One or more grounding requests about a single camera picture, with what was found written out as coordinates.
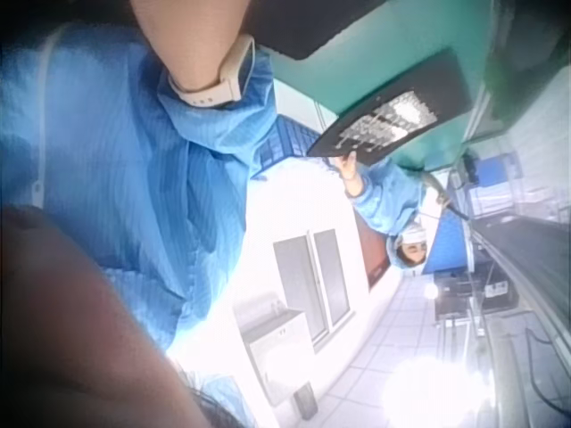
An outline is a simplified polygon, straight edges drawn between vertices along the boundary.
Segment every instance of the person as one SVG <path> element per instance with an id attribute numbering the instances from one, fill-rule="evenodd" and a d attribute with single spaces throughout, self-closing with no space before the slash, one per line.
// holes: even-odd
<path id="1" fill-rule="evenodd" d="M 390 158 L 369 168 L 357 164 L 357 153 L 334 158 L 353 207 L 368 226 L 387 235 L 386 250 L 391 264 L 413 268 L 426 262 L 426 230 L 419 221 L 426 187 L 438 192 L 437 202 L 445 208 L 450 199 L 438 180 L 429 173 L 405 171 Z"/>
<path id="2" fill-rule="evenodd" d="M 7 428 L 243 428 L 191 390 L 101 269 L 33 207 L 2 211 Z"/>
<path id="3" fill-rule="evenodd" d="M 239 426 L 163 351 L 240 254 L 269 58 L 239 100 L 194 107 L 248 1 L 131 4 L 140 29 L 72 23 L 2 52 L 3 426 Z"/>

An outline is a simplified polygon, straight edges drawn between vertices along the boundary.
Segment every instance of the teal surface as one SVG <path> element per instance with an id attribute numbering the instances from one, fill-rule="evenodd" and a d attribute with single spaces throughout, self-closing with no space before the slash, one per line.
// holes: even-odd
<path id="1" fill-rule="evenodd" d="M 272 53 L 274 71 L 280 80 L 341 113 L 413 65 L 451 47 L 475 99 L 490 26 L 490 0 L 389 0 L 306 60 Z M 467 114 L 444 123 L 405 144 L 393 158 L 412 168 L 448 165 L 467 124 Z"/>

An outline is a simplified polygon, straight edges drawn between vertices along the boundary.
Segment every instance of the tile floor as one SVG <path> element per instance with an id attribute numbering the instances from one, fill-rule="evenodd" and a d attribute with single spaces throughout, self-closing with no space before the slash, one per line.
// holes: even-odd
<path id="1" fill-rule="evenodd" d="M 319 412 L 298 428 L 388 428 L 382 405 L 386 381 L 405 359 L 435 355 L 434 304 L 423 297 L 426 278 L 399 287 L 377 329 L 319 402 Z"/>

